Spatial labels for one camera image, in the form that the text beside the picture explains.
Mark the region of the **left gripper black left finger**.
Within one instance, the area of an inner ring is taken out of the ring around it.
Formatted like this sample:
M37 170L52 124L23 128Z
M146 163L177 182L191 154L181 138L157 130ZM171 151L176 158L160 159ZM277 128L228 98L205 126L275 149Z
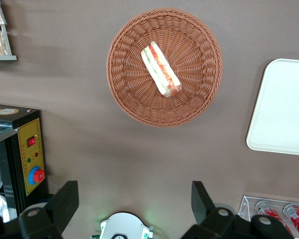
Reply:
M79 207L77 181L67 181L45 205L52 223L62 234Z

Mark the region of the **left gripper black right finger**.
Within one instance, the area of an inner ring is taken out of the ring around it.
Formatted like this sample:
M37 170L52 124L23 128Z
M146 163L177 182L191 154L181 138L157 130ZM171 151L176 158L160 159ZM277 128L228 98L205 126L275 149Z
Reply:
M192 182L191 209L198 225L215 209L215 205L201 181Z

